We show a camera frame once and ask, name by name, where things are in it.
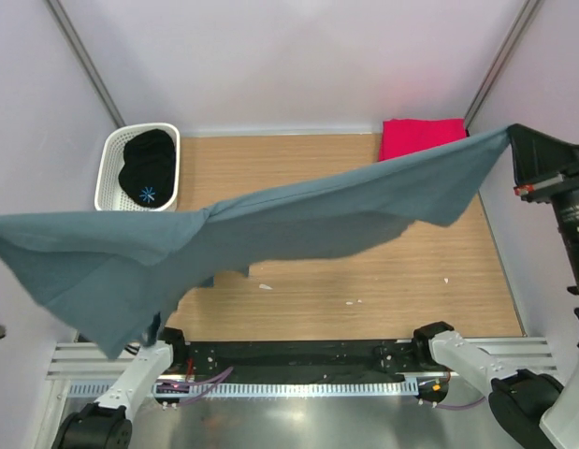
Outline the blue-grey t shirt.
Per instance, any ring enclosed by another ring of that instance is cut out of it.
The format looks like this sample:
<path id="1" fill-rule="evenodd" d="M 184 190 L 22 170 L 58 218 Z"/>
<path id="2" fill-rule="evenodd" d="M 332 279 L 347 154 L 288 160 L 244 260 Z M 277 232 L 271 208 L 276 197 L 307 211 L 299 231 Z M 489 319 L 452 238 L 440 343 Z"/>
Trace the blue-grey t shirt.
<path id="1" fill-rule="evenodd" d="M 335 259 L 449 226 L 509 146 L 505 129 L 186 212 L 0 216 L 0 259 L 35 303 L 116 358 L 150 346 L 207 278 L 268 260 Z"/>

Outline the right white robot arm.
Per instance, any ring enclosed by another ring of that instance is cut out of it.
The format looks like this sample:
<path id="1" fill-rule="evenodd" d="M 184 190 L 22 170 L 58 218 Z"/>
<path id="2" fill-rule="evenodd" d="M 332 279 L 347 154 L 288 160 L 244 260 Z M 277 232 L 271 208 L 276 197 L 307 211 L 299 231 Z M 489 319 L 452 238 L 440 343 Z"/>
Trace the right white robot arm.
<path id="1" fill-rule="evenodd" d="M 579 144 L 522 124 L 507 129 L 513 148 L 515 193 L 552 205 L 579 296 Z M 579 321 L 579 308 L 574 311 Z M 501 428 L 525 448 L 579 448 L 579 357 L 568 382 L 501 364 L 445 322 L 413 333 L 411 356 L 420 369 L 453 369 L 487 399 Z"/>

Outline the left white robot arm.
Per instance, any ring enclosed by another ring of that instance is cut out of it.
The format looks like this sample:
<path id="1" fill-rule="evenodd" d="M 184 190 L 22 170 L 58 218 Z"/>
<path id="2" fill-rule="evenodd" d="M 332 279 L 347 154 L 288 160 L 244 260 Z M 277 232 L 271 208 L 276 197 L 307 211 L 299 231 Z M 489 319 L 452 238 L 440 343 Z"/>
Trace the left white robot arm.
<path id="1" fill-rule="evenodd" d="M 59 426 L 52 446 L 62 449 L 127 448 L 132 422 L 153 384 L 164 373 L 181 372 L 188 362 L 184 334 L 163 329 L 158 341 L 141 348 L 114 385 Z"/>

